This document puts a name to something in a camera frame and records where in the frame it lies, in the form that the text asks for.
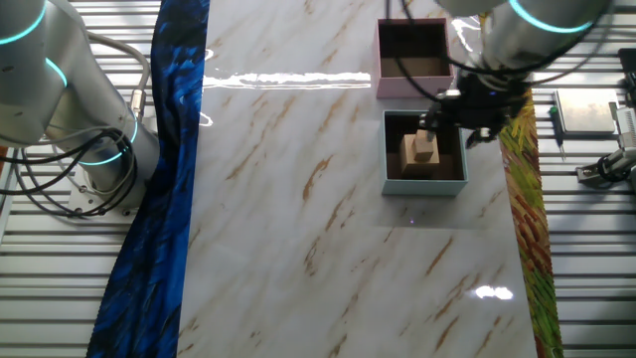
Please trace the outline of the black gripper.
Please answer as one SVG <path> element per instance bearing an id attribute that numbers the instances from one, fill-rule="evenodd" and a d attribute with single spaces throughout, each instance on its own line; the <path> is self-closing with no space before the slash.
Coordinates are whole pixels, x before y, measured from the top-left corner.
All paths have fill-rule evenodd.
<path id="1" fill-rule="evenodd" d="M 493 89 L 471 73 L 462 73 L 457 81 L 459 95 L 448 94 L 439 105 L 432 105 L 419 118 L 419 128 L 437 133 L 441 126 L 455 125 L 474 129 L 465 141 L 474 148 L 497 137 L 511 116 L 519 113 L 526 102 L 529 86 L 520 81 Z"/>

